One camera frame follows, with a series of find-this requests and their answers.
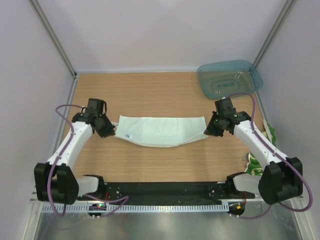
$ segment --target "metal base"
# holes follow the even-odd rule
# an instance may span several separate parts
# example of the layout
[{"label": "metal base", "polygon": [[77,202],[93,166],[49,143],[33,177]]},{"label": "metal base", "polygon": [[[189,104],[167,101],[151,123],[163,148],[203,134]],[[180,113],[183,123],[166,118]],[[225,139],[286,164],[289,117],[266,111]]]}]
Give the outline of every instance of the metal base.
[{"label": "metal base", "polygon": [[[117,208],[117,205],[107,205],[106,211],[92,210],[90,207],[96,202],[91,201],[79,201],[73,205],[66,206],[67,213],[83,214],[83,213],[108,213]],[[64,208],[63,204],[56,204],[58,212],[62,212]],[[213,212],[228,212],[228,202],[223,202],[217,205],[194,205],[194,206],[141,206],[141,205],[124,205],[117,213],[118,214],[153,214],[153,213],[213,213]],[[41,213],[53,214],[52,208],[49,203],[43,205]]]},{"label": "metal base", "polygon": [[[245,215],[260,215],[266,208],[263,201],[250,201]],[[41,213],[34,239],[301,240],[302,235],[294,213],[277,204],[265,217],[254,221],[236,219],[226,212],[120,213],[100,219],[92,219],[87,213],[67,213],[64,218]]]}]

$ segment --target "stainless steel panel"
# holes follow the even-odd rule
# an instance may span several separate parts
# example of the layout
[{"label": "stainless steel panel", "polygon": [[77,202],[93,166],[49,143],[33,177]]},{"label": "stainless steel panel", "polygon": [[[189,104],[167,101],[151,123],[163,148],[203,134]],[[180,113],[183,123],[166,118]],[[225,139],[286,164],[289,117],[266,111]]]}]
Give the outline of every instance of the stainless steel panel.
[{"label": "stainless steel panel", "polygon": [[[256,216],[267,209],[263,202],[247,202],[244,216]],[[225,212],[133,213],[88,219],[86,213],[55,217],[41,213],[35,240],[300,240],[295,216],[280,205],[257,220],[229,217]]]}]

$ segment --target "gray corner pole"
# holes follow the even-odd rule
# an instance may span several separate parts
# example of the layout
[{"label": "gray corner pole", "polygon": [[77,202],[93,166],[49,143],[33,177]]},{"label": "gray corner pole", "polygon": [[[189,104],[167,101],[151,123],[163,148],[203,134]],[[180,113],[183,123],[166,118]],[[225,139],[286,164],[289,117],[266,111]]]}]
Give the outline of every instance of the gray corner pole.
[{"label": "gray corner pole", "polygon": [[253,62],[253,65],[255,67],[257,67],[261,62],[266,51],[268,50],[269,46],[271,45],[272,41],[274,40],[275,36],[277,35],[278,31],[280,30],[281,26],[283,25],[285,19],[287,18],[296,1],[297,0],[287,0],[283,5],[278,17],[276,18],[268,36],[266,37],[258,55],[256,56]]},{"label": "gray corner pole", "polygon": [[61,46],[61,43],[59,42],[53,28],[51,27],[44,11],[42,10],[42,8],[40,7],[39,3],[37,0],[29,0],[31,6],[33,7],[35,13],[37,14],[37,16],[39,17],[44,29],[47,31],[49,37],[51,38],[53,44],[55,45],[57,51],[59,52],[59,54],[61,55],[65,65],[67,66],[67,68],[69,69],[71,75],[73,76],[73,78],[76,78],[76,71],[74,69],[74,67],[72,66],[67,54],[65,53],[63,47]]}]

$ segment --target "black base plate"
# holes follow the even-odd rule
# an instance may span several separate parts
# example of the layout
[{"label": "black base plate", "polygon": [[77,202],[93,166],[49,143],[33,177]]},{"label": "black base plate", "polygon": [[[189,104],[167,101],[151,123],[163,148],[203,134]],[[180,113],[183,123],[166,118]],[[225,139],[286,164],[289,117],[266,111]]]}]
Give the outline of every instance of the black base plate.
[{"label": "black base plate", "polygon": [[[137,206],[214,205],[221,204],[223,199],[243,199],[244,196],[239,192],[231,197],[224,182],[107,182],[104,186],[109,200],[129,196],[126,205]],[[255,198],[249,192],[245,196]]]}]

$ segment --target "white cloth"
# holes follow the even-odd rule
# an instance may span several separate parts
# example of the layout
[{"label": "white cloth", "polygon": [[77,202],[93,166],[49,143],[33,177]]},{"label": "white cloth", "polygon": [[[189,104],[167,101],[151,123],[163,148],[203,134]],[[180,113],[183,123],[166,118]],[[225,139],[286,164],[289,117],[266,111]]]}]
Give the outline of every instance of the white cloth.
[{"label": "white cloth", "polygon": [[208,138],[204,117],[120,116],[115,137],[154,148],[170,148]]}]

